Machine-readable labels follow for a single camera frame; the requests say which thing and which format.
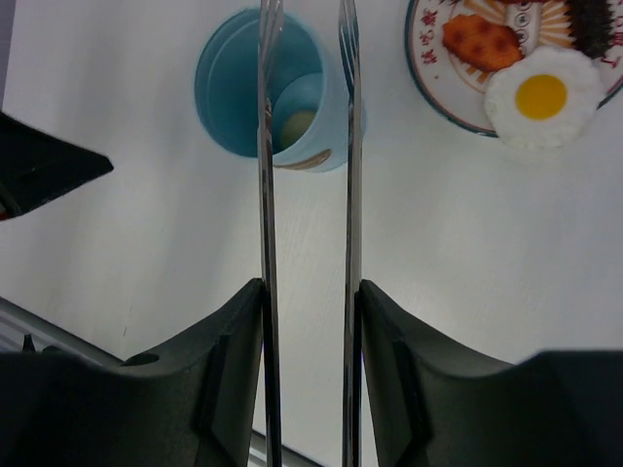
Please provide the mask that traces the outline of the toy fried egg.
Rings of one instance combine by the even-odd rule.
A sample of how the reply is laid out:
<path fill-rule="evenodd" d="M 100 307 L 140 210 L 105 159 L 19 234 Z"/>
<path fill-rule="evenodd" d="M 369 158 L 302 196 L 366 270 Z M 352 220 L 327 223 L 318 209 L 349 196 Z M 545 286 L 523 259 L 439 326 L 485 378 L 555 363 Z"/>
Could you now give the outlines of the toy fried egg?
<path fill-rule="evenodd" d="M 575 139 L 604 97 L 599 69 L 589 57 L 543 46 L 490 78 L 484 110 L 502 143 L 540 151 Z"/>

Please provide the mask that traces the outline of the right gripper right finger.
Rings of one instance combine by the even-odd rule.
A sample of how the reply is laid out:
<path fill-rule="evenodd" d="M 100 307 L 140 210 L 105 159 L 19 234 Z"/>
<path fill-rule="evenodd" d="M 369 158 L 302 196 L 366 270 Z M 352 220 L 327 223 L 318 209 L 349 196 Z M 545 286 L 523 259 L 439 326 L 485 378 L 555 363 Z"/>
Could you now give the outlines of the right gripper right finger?
<path fill-rule="evenodd" d="M 374 282 L 363 359 L 383 466 L 618 466 L 622 354 L 548 350 L 512 365 L 451 339 Z"/>

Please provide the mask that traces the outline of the metal tongs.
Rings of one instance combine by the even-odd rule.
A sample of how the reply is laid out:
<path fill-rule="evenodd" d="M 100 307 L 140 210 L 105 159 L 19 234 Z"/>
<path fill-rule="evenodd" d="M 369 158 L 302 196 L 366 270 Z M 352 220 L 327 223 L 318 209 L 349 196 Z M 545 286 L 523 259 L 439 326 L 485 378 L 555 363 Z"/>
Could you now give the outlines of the metal tongs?
<path fill-rule="evenodd" d="M 275 243 L 275 197 L 272 148 L 272 103 L 267 94 L 276 43 L 283 29 L 279 1 L 260 4 L 257 69 L 257 160 L 261 233 L 262 337 L 266 420 L 266 453 L 270 466 L 282 463 L 281 403 Z M 348 192 L 346 292 L 342 403 L 342 463 L 361 463 L 362 342 L 362 144 L 363 98 L 356 7 L 343 1 L 339 11 L 339 44 L 348 88 Z"/>

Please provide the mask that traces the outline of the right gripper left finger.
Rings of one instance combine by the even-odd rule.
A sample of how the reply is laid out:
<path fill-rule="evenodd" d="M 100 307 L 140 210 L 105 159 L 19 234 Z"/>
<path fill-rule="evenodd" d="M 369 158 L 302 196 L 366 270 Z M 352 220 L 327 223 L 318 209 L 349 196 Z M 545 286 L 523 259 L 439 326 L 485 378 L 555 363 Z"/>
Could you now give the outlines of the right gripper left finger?
<path fill-rule="evenodd" d="M 31 336 L 1 356 L 5 466 L 243 466 L 261 354 L 263 285 L 125 362 Z"/>

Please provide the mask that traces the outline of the blue cylindrical lunch container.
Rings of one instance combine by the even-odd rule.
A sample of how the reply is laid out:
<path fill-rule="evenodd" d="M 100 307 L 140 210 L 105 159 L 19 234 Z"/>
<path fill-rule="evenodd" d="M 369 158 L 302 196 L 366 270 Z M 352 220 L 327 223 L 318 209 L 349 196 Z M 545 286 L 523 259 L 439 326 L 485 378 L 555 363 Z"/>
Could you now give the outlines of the blue cylindrical lunch container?
<path fill-rule="evenodd" d="M 213 33 L 197 65 L 194 95 L 199 119 L 210 137 L 241 157 L 257 156 L 257 69 L 259 16 L 244 9 Z M 279 35 L 267 94 L 272 103 L 274 165 L 324 172 L 348 160 L 348 90 L 339 60 L 319 36 L 287 16 Z M 284 121 L 313 110 L 307 132 L 281 150 Z"/>

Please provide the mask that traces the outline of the dark toy seaweed piece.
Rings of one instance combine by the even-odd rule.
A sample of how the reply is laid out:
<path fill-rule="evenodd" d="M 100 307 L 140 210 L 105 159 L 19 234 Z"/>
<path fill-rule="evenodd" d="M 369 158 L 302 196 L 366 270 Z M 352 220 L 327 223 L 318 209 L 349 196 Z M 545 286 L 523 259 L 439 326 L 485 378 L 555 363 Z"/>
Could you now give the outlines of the dark toy seaweed piece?
<path fill-rule="evenodd" d="M 614 40 L 613 19 L 607 0 L 568 0 L 573 46 L 590 58 L 605 57 Z"/>

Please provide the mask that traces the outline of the round beige toy bun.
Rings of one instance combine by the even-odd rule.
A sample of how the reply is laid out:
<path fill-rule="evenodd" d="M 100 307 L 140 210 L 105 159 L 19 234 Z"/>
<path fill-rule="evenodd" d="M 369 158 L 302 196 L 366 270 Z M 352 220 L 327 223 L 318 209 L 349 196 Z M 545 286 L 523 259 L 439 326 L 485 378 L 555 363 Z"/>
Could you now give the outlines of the round beige toy bun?
<path fill-rule="evenodd" d="M 309 129 L 315 118 L 313 110 L 305 109 L 291 114 L 283 123 L 279 134 L 280 149 L 295 144 Z"/>

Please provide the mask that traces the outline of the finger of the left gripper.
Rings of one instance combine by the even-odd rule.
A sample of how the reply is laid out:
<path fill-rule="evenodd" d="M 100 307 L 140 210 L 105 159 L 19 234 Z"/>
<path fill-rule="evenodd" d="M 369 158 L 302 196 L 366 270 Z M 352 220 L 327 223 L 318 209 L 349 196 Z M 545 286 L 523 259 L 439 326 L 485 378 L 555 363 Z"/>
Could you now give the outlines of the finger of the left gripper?
<path fill-rule="evenodd" d="M 1 217 L 31 212 L 114 169 L 103 155 L 1 115 Z"/>

